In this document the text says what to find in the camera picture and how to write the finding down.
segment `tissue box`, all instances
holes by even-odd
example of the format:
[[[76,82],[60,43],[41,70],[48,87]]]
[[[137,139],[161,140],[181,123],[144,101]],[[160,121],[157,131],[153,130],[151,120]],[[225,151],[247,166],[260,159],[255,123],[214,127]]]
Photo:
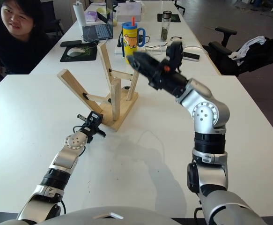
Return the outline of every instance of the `tissue box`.
[[[95,22],[98,19],[97,12],[92,11],[86,12],[85,19],[87,22]]]
[[[118,21],[125,22],[131,21],[132,16],[135,17],[135,21],[141,20],[141,3],[140,2],[125,2],[119,3],[117,8]]]

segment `black mouse pad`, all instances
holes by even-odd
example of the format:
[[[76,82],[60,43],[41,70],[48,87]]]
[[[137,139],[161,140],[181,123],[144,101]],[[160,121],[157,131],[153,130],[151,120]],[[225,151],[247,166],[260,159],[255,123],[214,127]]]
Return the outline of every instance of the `black mouse pad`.
[[[157,14],[157,21],[161,22],[162,21],[162,14],[158,13]],[[178,14],[172,14],[172,18],[170,20],[172,23],[179,23],[181,22],[179,15]]]
[[[97,46],[94,42],[76,45],[75,48],[81,48],[85,50],[85,53],[82,53],[78,56],[70,57],[67,55],[67,52],[71,48],[73,48],[73,46],[66,47],[66,50],[60,59],[60,62],[94,61],[97,58]]]

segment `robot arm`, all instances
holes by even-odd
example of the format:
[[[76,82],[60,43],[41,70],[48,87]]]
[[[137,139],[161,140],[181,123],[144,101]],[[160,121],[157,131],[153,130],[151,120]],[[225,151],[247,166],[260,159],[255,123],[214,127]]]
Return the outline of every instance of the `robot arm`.
[[[187,80],[176,71],[182,60],[182,44],[172,43],[167,56],[158,62],[144,52],[128,56],[133,69],[149,80],[156,90],[165,89],[192,116],[195,145],[187,167],[187,186],[202,204],[207,224],[265,225],[265,222],[228,189],[228,155],[225,151],[228,107],[216,100],[209,88],[195,79]]]
[[[62,200],[66,184],[74,171],[79,155],[83,152],[83,148],[93,140],[93,135],[106,136],[98,128],[103,115],[92,111],[87,118],[81,115],[78,115],[78,118],[85,123],[74,134],[66,137],[64,147],[51,162],[43,180],[37,185],[30,199],[19,213],[18,220],[35,224],[60,215],[58,203]]]

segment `table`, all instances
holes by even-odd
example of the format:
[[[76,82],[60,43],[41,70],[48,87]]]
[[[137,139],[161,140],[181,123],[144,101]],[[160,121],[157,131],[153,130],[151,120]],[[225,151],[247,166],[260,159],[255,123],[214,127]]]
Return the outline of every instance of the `table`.
[[[97,206],[135,206],[172,218],[191,218],[198,198],[186,186],[193,122],[165,91],[144,77],[118,132],[95,136],[65,189],[68,212]],[[227,104],[229,190],[259,215],[273,216],[273,128],[240,82],[201,76]],[[89,91],[103,89],[90,85]],[[62,148],[76,118],[89,109],[54,75],[9,75],[0,83],[0,211],[18,213]]]
[[[201,46],[199,41],[191,29],[186,24],[184,18],[178,12],[174,6],[174,2],[171,1],[143,1],[141,22],[138,22],[139,27],[143,27],[146,30],[147,36],[150,36],[151,43],[160,43],[161,34],[161,22],[157,21],[157,13],[162,13],[164,10],[170,10],[174,14],[179,14],[181,22],[172,22],[170,24],[170,30],[168,37],[179,36],[183,38],[183,43],[187,46]],[[87,11],[96,11],[99,6],[91,5]],[[109,58],[111,61],[112,69],[131,73],[132,68],[126,64],[122,59],[122,55],[115,55],[114,48],[118,43],[118,37],[121,31],[121,22],[118,22],[118,26],[114,27],[114,39],[109,40],[106,44]],[[52,48],[52,50],[43,58],[43,60],[35,67],[30,74],[38,75],[55,75],[60,72],[61,69],[67,68],[70,72],[80,81],[87,74],[100,75],[104,74],[100,57],[97,55],[96,61],[83,61],[83,62],[60,62],[60,58],[65,50],[59,45],[63,41],[71,40],[83,40],[81,37],[81,29],[78,22],[67,31],[67,33],[61,38],[61,40]],[[210,58],[200,49],[187,49],[189,52],[193,52],[200,55],[199,62],[184,60],[182,69],[189,71],[188,76],[196,77],[199,75],[218,75],[220,74],[216,67],[211,62]],[[162,60],[165,57],[165,53],[162,55],[155,55],[158,60]]]

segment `black hair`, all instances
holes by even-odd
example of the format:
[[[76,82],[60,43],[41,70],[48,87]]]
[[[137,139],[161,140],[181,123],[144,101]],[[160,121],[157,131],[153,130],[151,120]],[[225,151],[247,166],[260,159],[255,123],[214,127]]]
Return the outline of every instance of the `black hair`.
[[[0,10],[5,2],[11,0],[0,0]],[[37,34],[44,31],[44,14],[40,0],[13,0],[23,10],[23,12],[33,19],[34,27],[32,34]]]

